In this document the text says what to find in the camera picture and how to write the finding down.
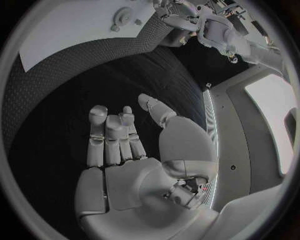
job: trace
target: white panel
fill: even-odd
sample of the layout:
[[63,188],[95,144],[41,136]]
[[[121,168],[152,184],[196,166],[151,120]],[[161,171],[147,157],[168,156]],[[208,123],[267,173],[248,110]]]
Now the white panel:
[[[111,31],[120,8],[133,9],[133,18],[119,32]],[[99,39],[135,38],[154,14],[149,0],[76,0],[62,1],[38,23],[20,48],[27,72],[43,59],[65,48]]]
[[285,117],[297,107],[291,85],[281,77],[270,74],[245,87],[262,112],[272,133],[279,159],[281,174],[286,174],[293,160],[294,152],[285,127]]

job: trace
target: screw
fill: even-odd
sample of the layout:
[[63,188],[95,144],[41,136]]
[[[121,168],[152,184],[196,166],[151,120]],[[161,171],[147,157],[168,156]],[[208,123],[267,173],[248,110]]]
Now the screw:
[[112,25],[110,30],[114,31],[114,32],[119,32],[120,31],[120,28],[117,26],[117,25]]
[[139,19],[136,19],[135,21],[134,21],[134,23],[136,24],[136,25],[142,25],[142,21],[141,20],[139,20]]

